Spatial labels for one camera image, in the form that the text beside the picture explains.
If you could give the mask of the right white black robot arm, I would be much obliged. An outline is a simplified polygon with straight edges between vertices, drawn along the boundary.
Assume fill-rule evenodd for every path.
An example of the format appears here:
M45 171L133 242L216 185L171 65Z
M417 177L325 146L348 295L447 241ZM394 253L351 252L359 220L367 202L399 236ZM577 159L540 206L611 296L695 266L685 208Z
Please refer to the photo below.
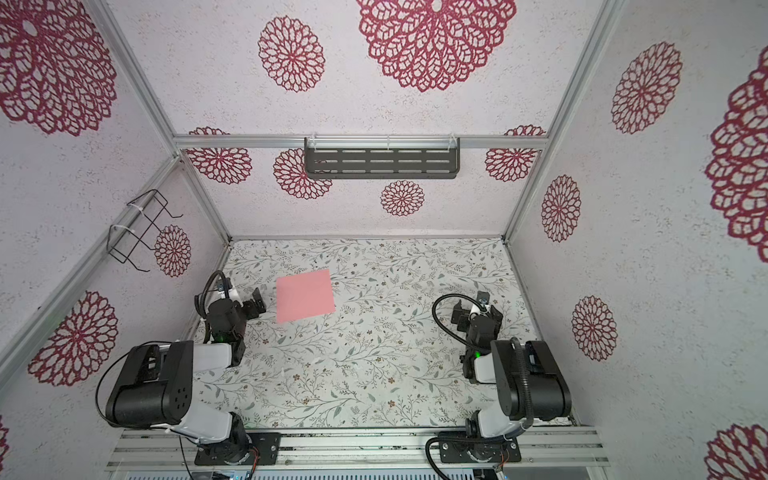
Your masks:
M456 303L450 335L464 345L459 356L462 375L475 385L491 385L496 401L466 420L472 439L512 439L536 420L552 421L571 414L569 387L548 344L500 337L502 313L480 291L475 298L450 294Z

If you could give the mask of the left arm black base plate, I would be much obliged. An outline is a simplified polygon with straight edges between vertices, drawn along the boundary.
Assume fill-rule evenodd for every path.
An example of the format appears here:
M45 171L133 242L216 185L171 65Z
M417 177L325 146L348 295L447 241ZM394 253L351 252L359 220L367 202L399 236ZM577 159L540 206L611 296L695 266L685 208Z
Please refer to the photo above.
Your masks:
M197 449L194 465L200 467L276 465L282 435L273 432L249 432L248 436L249 444L241 452L225 453L219 447L200 446Z

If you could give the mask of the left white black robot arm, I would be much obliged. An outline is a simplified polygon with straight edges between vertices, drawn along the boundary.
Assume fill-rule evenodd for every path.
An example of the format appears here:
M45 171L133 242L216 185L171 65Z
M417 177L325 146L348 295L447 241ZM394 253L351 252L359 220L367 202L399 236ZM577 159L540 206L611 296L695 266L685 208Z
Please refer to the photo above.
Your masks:
M218 292L203 308L210 338L149 343L132 348L106 402L103 415L118 428L167 430L192 441L211 465L255 461L258 448L242 418L217 410L193 393L198 372L241 364L247 322L266 312L258 289L242 299L236 289Z

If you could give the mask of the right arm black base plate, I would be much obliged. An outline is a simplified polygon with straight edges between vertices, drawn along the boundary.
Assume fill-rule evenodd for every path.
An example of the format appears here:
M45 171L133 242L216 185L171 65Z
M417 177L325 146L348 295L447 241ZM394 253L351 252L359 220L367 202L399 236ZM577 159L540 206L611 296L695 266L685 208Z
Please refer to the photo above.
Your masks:
M501 464L522 459L516 439L469 438L458 432L441 432L438 439L442 463Z

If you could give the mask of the pink square paper sheet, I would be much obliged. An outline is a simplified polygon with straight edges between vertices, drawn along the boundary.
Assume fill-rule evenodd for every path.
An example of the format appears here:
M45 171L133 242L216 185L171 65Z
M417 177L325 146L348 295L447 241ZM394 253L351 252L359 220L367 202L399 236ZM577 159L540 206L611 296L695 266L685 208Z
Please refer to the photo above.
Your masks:
M328 269L280 277L276 282L276 318L289 323L336 311Z

